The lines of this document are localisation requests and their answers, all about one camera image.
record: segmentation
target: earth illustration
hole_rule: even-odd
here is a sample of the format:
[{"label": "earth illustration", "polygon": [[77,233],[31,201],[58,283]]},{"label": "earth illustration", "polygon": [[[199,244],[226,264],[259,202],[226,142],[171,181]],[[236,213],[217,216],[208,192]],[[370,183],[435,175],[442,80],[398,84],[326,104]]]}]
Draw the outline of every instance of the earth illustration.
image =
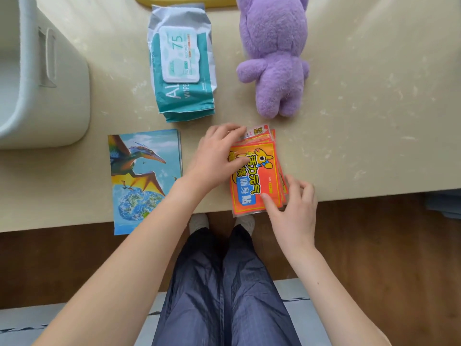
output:
[{"label": "earth illustration", "polygon": [[125,220],[142,220],[155,209],[163,198],[161,194],[155,192],[142,192],[139,188],[124,190],[124,194],[120,198],[120,203],[118,205],[118,212]]}]

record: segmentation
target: plush toy ear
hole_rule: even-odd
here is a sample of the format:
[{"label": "plush toy ear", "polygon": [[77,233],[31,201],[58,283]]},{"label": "plush toy ear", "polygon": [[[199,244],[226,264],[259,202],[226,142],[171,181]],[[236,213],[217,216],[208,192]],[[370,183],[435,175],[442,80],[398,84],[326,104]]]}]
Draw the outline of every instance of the plush toy ear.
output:
[{"label": "plush toy ear", "polygon": [[252,3],[253,0],[237,0],[238,9],[244,14],[248,13]]},{"label": "plush toy ear", "polygon": [[303,4],[303,7],[304,7],[304,11],[308,9],[308,2],[309,0],[300,0],[301,3]]}]

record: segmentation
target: teal wet wipes package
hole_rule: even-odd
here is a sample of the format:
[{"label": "teal wet wipes package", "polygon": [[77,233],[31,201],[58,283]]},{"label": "teal wet wipes package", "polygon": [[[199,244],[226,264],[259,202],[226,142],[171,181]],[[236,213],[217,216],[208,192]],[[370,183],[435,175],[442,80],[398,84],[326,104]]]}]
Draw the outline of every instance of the teal wet wipes package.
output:
[{"label": "teal wet wipes package", "polygon": [[147,43],[152,87],[166,121],[213,115],[216,69],[204,5],[153,6]]}]

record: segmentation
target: dark blue pants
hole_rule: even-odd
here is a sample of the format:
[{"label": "dark blue pants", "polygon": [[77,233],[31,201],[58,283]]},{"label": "dark blue pants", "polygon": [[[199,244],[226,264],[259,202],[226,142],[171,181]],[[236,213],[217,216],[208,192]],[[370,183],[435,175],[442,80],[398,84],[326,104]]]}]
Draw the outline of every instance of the dark blue pants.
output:
[{"label": "dark blue pants", "polygon": [[237,226],[222,260],[207,228],[184,245],[153,346],[301,346],[251,236]]}]

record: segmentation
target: wet wipes lid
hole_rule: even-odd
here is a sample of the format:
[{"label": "wet wipes lid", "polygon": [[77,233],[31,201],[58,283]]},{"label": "wet wipes lid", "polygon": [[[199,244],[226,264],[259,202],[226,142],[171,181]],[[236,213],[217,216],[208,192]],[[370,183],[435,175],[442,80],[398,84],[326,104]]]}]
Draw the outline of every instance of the wet wipes lid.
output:
[{"label": "wet wipes lid", "polygon": [[197,83],[200,52],[197,33],[190,27],[159,29],[163,80],[167,83]]}]

